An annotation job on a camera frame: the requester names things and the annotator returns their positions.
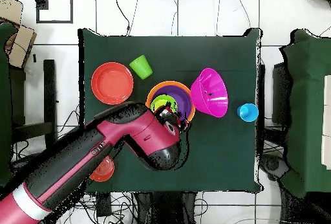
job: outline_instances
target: white band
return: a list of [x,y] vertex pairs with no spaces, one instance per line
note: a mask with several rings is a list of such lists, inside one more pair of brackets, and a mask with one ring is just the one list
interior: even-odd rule
[[50,213],[39,207],[37,204],[34,203],[32,199],[30,199],[30,196],[24,189],[23,183],[13,191],[13,197],[17,205],[30,218],[40,221]]

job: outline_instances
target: orange bowl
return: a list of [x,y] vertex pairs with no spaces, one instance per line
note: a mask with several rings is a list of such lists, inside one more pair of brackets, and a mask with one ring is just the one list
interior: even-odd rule
[[[189,90],[189,88],[187,88],[184,84],[180,83],[180,82],[177,82],[177,81],[164,81],[164,82],[161,82],[157,85],[155,85],[151,91],[149,92],[148,96],[147,96],[147,100],[146,100],[146,103],[145,105],[150,108],[151,106],[151,102],[153,101],[153,97],[155,98],[155,94],[158,90],[160,90],[161,88],[165,87],[165,86],[175,86],[175,87],[179,87],[181,88],[182,90],[184,90],[188,96],[190,97],[190,100],[191,100],[191,91]],[[195,106],[191,100],[191,112],[187,118],[188,121],[191,121],[192,118],[194,117],[194,114],[195,114]]]

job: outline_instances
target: purple bowl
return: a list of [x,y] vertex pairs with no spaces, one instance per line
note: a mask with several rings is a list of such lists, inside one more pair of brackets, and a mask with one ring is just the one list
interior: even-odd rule
[[192,111],[192,101],[190,95],[182,88],[172,85],[164,86],[156,91],[152,97],[152,100],[159,95],[172,96],[177,102],[177,111],[182,113],[181,119],[184,120],[189,117],[189,114]]

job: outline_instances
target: cardboard box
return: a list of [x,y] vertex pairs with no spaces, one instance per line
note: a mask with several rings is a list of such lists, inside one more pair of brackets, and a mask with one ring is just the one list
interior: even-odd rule
[[6,43],[9,64],[23,68],[30,55],[37,34],[31,28],[21,25],[23,4],[17,0],[0,0],[0,19],[17,28]]

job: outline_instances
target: white tile floor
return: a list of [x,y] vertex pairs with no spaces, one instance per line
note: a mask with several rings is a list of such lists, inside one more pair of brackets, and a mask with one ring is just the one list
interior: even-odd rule
[[[40,104],[43,104],[42,61],[46,58],[55,59],[58,131],[63,129],[61,134],[66,133],[71,127],[62,125],[78,105],[77,29],[90,28],[103,35],[124,35],[127,22],[115,0],[73,0],[73,24],[36,24],[35,0],[20,1],[23,3],[22,24],[37,32],[32,49],[37,62],[34,63],[30,57],[25,69],[27,124],[43,121],[43,110],[40,108]],[[118,0],[118,3],[131,25],[136,0]],[[41,10],[40,18],[68,19],[68,4],[69,0],[49,0],[49,8]],[[261,57],[266,65],[267,118],[272,117],[272,69],[276,63],[283,61],[279,51],[281,45],[289,44],[290,33],[297,28],[307,28],[311,33],[320,35],[331,25],[331,8],[322,0],[179,0],[178,7],[180,36],[241,36],[249,27],[262,29]],[[66,9],[66,13],[61,12],[62,8]],[[138,0],[130,35],[177,35],[176,11],[175,0]],[[327,30],[323,36],[330,37],[331,30]],[[272,125],[271,120],[265,123]],[[76,124],[76,117],[72,115],[67,125]],[[30,146],[23,153],[34,153],[45,148],[43,137],[29,142]],[[17,144],[18,150],[24,146],[24,142]],[[269,181],[262,171],[259,171],[259,181],[264,190],[257,195],[246,192],[205,192],[204,200],[209,207],[202,217],[195,218],[197,224],[200,224],[200,220],[201,224],[278,224],[281,198],[277,183]],[[201,208],[205,211],[206,206],[198,200],[195,214],[200,214]],[[68,213],[62,217],[62,224]],[[75,210],[71,223],[67,221],[66,224],[93,223],[84,210]]]

